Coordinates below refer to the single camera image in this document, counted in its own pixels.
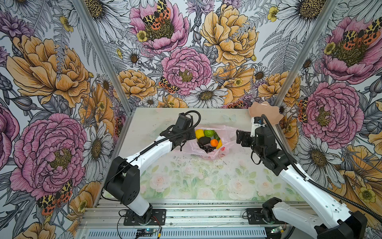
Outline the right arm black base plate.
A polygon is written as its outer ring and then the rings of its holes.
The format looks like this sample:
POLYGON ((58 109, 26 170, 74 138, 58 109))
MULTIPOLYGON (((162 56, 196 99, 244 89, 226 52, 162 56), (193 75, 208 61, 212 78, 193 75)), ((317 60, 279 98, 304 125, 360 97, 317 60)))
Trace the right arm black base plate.
POLYGON ((248 208, 242 214, 242 218, 247 220, 250 225, 283 225, 284 222, 276 219, 266 220, 262 209, 260 208, 248 208))

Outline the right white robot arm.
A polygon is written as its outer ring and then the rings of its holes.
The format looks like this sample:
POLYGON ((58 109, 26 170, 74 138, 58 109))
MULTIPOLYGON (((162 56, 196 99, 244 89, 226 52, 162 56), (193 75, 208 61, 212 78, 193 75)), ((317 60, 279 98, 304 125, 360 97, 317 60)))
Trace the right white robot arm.
POLYGON ((284 222, 315 239, 363 238, 366 216, 360 211, 350 211, 346 204, 336 200, 336 196, 315 185, 291 155, 277 146, 276 139, 274 130, 264 125, 253 132, 236 132, 236 142, 251 148, 261 163, 290 185, 315 213, 308 214, 274 197, 263 203, 260 214, 248 213, 248 217, 262 219, 268 224, 284 222))

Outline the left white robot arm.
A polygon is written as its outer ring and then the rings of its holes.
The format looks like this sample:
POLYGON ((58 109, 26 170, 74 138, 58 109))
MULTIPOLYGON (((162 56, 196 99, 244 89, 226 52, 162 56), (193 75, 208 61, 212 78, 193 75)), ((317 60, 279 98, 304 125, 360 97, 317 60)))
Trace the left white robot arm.
POLYGON ((194 110, 180 113, 176 123, 161 132, 153 143, 129 157, 118 156, 112 161, 103 189, 127 207, 125 218, 131 221, 129 226, 147 225, 158 218, 153 206, 140 194, 140 177, 160 157, 196 139, 195 128, 201 119, 194 110))

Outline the fake dark avocado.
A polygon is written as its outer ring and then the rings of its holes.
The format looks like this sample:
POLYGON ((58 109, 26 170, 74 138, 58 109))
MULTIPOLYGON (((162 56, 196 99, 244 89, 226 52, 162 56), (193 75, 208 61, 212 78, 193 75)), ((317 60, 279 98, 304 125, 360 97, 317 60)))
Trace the fake dark avocado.
POLYGON ((208 144, 210 144, 210 142, 211 142, 210 137, 202 137, 202 138, 198 139, 199 145, 208 145, 208 144))

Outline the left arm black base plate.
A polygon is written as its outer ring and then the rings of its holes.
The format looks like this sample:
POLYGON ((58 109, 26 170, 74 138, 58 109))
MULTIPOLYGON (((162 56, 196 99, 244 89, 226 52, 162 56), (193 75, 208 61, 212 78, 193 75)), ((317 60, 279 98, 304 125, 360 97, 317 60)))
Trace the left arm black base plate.
POLYGON ((127 210, 124 217, 124 226, 164 226, 166 222, 166 209, 149 209, 143 216, 132 210, 127 210))

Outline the pink printed plastic bag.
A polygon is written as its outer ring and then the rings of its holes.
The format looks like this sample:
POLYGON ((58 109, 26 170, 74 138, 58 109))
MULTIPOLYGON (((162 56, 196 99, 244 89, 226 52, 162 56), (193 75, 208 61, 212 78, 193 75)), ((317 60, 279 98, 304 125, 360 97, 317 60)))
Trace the pink printed plastic bag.
POLYGON ((181 152, 205 160, 221 159, 233 151, 236 131, 236 128, 226 125, 198 126, 195 129, 196 138, 188 140, 181 152))

